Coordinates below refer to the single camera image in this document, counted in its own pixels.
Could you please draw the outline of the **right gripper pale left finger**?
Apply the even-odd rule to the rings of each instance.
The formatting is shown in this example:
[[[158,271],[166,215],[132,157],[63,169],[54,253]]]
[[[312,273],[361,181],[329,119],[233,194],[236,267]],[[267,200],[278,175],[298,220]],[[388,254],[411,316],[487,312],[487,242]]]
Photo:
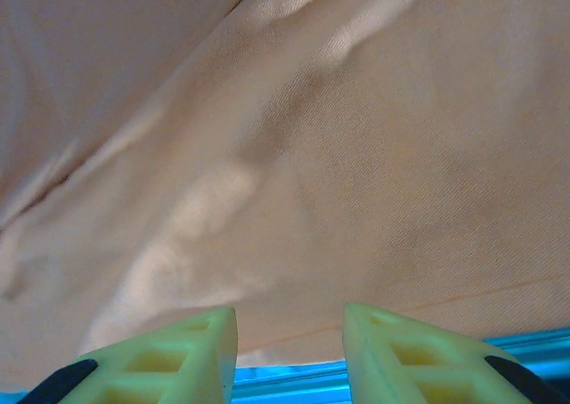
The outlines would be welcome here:
[[[202,312],[90,351],[32,389],[28,403],[229,403],[237,321]]]

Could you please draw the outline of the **right gripper pale right finger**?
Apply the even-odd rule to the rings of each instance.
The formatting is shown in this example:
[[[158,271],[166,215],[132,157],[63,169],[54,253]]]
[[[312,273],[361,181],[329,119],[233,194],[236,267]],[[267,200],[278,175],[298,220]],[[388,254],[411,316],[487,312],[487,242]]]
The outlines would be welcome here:
[[[368,304],[346,305],[342,339],[354,403],[569,401],[498,347]]]

